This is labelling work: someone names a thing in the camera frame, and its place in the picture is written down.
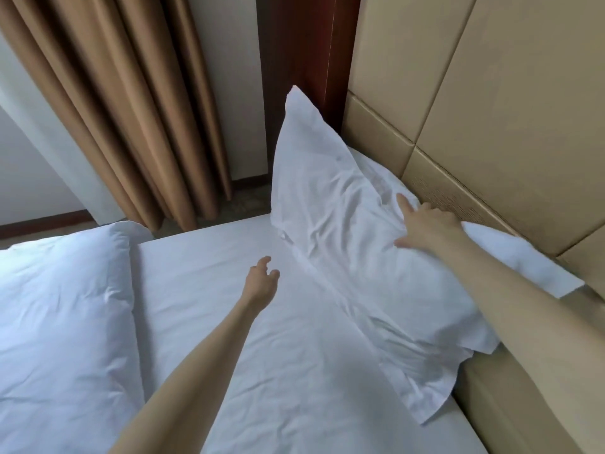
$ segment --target fitted sheet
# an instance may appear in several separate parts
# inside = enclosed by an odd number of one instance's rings
[[[269,216],[140,244],[135,322],[148,398],[229,312],[250,266],[281,271],[254,322],[204,452],[485,454],[450,397],[419,426],[366,337],[306,273]]]

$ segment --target person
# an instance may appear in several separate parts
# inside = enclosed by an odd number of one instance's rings
[[[482,250],[453,213],[429,203],[415,211],[401,194],[397,202],[408,232],[395,246],[440,258],[579,448],[588,454],[603,452],[605,336]],[[233,310],[155,392],[122,432],[112,454],[201,450],[252,322],[275,296],[279,272],[267,274],[269,261],[262,258],[250,269]]]

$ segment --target sheer white curtain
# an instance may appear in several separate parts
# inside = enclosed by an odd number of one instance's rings
[[[0,35],[0,106],[99,224],[125,217],[105,184]]]

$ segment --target white pillowcase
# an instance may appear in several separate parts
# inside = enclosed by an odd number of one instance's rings
[[[0,252],[0,450],[105,453],[144,404],[122,221]]]
[[[291,90],[275,153],[271,222],[333,288],[423,422],[450,394],[459,364],[472,351],[491,353],[498,338],[438,259],[393,246],[405,234],[397,192],[418,206],[388,170],[352,155],[308,98]],[[471,223],[465,230],[555,296],[582,285],[523,239]]]

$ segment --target beige upholstered headboard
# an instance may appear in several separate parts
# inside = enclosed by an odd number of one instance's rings
[[[343,137],[605,295],[605,0],[362,0]],[[589,288],[564,300],[605,329]],[[501,347],[455,396],[493,454],[579,453]]]

